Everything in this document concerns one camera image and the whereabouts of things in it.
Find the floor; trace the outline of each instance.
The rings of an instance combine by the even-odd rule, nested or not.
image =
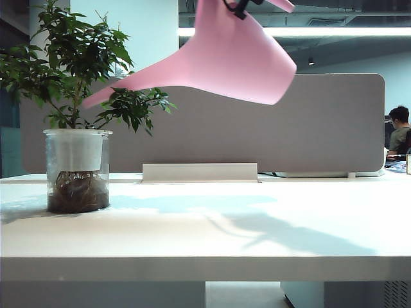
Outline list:
[[[206,308],[289,308],[280,282],[207,282]]]

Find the white desk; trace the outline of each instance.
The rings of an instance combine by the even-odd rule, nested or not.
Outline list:
[[[113,175],[111,206],[73,215],[46,212],[44,175],[2,180],[2,280],[411,279],[411,176],[139,179]]]

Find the fluorescent light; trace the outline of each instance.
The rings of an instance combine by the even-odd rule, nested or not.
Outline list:
[[[411,28],[278,27],[264,28],[273,37],[409,37]],[[194,28],[179,28],[180,37],[192,37]]]
[[[192,37],[195,33],[195,28],[179,28],[180,37]]]

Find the desk leg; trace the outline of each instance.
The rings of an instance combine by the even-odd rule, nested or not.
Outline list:
[[[205,282],[2,282],[7,308],[206,307]]]

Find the plant branch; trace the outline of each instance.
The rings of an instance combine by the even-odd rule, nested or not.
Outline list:
[[[60,111],[60,109],[59,109],[56,105],[53,104],[53,102],[52,102],[51,100],[49,101],[49,103],[50,103],[51,106],[53,106],[53,107],[57,110],[57,112],[62,116],[62,118],[64,119],[64,121],[65,121],[71,128],[75,128],[75,125],[73,126],[73,125],[71,124],[71,122],[70,122],[69,120],[67,120],[66,115],[63,114],[63,113]]]
[[[77,80],[77,88],[76,88],[76,92],[74,94],[74,104],[73,104],[73,111],[71,112],[71,124],[72,124],[72,128],[76,128],[76,121],[78,119],[78,116],[76,116],[77,113],[77,108],[80,105],[80,91],[82,90],[83,87],[83,80],[81,78],[79,78]]]

